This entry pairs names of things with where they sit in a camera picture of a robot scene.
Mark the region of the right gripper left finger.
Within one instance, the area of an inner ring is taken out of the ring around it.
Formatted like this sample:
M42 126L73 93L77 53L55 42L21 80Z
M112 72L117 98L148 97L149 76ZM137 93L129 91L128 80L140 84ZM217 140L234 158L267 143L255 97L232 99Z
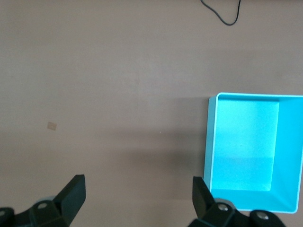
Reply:
M16 214L1 207L2 227L69 227L86 199L85 175L75 175L52 199L41 200Z

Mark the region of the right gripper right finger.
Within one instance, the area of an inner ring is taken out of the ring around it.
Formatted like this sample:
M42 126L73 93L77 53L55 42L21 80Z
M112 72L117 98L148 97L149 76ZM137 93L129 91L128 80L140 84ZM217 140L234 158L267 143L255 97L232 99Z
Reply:
M190 227L283 227L282 220L272 212L253 210L248 216L234 204L215 199L200 176L193 177L192 202L197 215Z

